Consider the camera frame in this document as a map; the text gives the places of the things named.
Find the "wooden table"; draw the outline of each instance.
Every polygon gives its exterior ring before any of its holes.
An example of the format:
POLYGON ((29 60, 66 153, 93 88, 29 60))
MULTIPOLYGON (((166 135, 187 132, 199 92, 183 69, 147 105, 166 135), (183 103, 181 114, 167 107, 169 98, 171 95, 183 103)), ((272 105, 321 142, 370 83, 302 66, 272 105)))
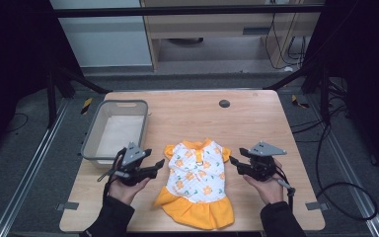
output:
MULTIPOLYGON (((294 214, 305 230, 321 230, 325 226, 320 209, 308 210, 306 202, 316 201, 309 178, 292 136, 278 95, 274 91, 139 91, 109 93, 107 99, 145 100, 149 105, 144 149, 151 148, 151 156, 142 167, 152 166, 165 158, 167 144, 178 144, 183 139, 201 141, 206 137, 232 150, 232 156, 243 163, 248 159, 239 154, 239 148, 251 148, 260 141, 287 151, 275 156, 282 164, 288 181, 296 189, 294 214), (221 108, 227 100, 230 107, 221 108)), ((260 231, 263 226, 260 211, 264 207, 257 191, 237 174, 230 162, 225 164, 226 194, 233 204, 234 224, 221 231, 260 231)), ((106 170, 95 168, 83 160, 69 202, 78 202, 76 210, 65 209, 60 229, 78 232, 89 227, 102 206, 103 187, 107 179, 97 179, 106 170)), ((137 194, 131 204, 135 213, 128 225, 129 232, 199 231, 174 222, 160 207, 152 203, 165 186, 169 176, 168 163, 159 170, 158 177, 137 194)))

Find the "plastic tray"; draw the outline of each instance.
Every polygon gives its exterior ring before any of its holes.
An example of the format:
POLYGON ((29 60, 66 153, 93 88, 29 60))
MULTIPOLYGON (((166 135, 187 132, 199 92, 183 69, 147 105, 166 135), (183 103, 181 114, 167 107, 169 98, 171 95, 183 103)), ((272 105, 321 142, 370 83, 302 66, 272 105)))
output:
POLYGON ((142 147, 147 113, 148 105, 142 100, 101 102, 82 145, 82 156, 98 168, 107 168, 130 141, 142 147))

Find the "dress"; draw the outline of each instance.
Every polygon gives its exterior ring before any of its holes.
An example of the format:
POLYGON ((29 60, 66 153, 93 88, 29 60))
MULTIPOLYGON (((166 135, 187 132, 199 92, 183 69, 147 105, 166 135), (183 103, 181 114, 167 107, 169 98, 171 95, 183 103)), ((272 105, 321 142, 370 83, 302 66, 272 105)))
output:
POLYGON ((234 222, 225 194, 224 162, 230 149, 206 138, 168 145, 170 176, 155 205, 161 205, 176 222, 200 229, 218 229, 234 222))

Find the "hand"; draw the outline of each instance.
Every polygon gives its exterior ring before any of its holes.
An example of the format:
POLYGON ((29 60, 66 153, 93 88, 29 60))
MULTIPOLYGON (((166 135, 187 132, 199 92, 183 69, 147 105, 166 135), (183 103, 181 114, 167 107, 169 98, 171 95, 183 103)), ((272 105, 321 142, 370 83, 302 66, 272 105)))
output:
POLYGON ((110 185, 109 196, 116 198, 127 205, 131 205, 134 197, 139 191, 146 187, 149 181, 150 178, 146 178, 135 186, 127 186, 123 184, 120 179, 116 179, 110 185))
MULTIPOLYGON (((281 163, 276 159, 274 161, 276 166, 282 167, 281 163)), ((258 191, 265 204, 283 201, 282 185, 277 181, 277 179, 281 178, 277 174, 274 174, 271 179, 264 182, 257 181, 248 175, 244 175, 243 178, 258 191)))

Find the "orange floral print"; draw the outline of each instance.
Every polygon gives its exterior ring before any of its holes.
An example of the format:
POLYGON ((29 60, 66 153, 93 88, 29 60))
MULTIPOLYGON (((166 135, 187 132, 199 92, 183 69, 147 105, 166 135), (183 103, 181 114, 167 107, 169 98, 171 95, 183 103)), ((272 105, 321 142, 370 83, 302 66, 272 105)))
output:
POLYGON ((177 181, 177 188, 180 190, 184 187, 184 183, 182 181, 177 181))
POLYGON ((182 167, 184 165, 184 162, 183 162, 183 160, 177 160, 175 162, 175 165, 178 166, 178 167, 182 167))
POLYGON ((211 164, 208 161, 205 161, 202 166, 204 167, 204 169, 208 169, 210 168, 211 164))
POLYGON ((204 194, 205 195, 211 195, 211 192, 212 192, 212 189, 210 186, 206 186, 204 188, 202 188, 204 190, 204 194))
POLYGON ((207 173, 205 173, 205 171, 201 171, 201 170, 198 171, 198 174, 200 177, 204 177, 207 175, 207 173))
POLYGON ((186 157, 187 157, 187 158, 190 158, 191 156, 192 156, 192 152, 187 151, 187 152, 186 152, 186 157))
POLYGON ((187 172, 186 178, 187 178, 187 180, 192 180, 194 178, 193 173, 192 172, 187 172))

